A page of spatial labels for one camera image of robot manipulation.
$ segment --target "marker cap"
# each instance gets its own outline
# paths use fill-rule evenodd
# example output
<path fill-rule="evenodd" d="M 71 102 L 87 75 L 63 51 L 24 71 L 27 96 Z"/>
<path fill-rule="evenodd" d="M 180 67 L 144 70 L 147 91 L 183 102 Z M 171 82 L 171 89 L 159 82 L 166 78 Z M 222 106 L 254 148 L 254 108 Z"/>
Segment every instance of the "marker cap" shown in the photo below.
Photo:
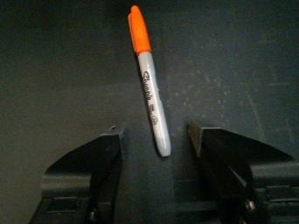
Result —
<path fill-rule="evenodd" d="M 134 43 L 135 53 L 150 53 L 152 51 L 146 29 L 146 21 L 138 6 L 132 6 L 128 15 L 128 25 L 131 31 L 131 39 Z"/>

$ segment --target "sharpie logo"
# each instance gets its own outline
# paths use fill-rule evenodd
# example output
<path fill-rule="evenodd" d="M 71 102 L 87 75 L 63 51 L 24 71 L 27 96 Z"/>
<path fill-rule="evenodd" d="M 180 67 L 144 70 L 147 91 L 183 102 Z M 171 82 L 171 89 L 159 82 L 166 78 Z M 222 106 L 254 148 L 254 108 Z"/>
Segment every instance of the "sharpie logo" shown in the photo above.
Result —
<path fill-rule="evenodd" d="M 152 95 L 151 95 L 151 88 L 150 88 L 150 84 L 148 84 L 148 81 L 151 80 L 151 77 L 150 77 L 150 73 L 148 72 L 144 72 L 144 75 L 143 75 L 143 83 L 144 83 L 144 96 L 146 96 L 146 99 L 150 101 L 152 99 Z"/>

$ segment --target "black surface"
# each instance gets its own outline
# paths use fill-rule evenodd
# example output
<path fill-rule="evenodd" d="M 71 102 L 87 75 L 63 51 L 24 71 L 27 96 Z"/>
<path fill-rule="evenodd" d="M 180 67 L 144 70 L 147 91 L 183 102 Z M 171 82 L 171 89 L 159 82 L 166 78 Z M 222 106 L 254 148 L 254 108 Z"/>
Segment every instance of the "black surface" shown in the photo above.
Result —
<path fill-rule="evenodd" d="M 131 46 L 135 3 L 151 35 L 168 159 L 155 151 Z M 298 6 L 283 0 L 3 1 L 0 222 L 28 223 L 47 167 L 123 121 L 131 148 L 116 223 L 183 218 L 174 195 L 178 182 L 195 175 L 190 118 L 298 159 Z"/>

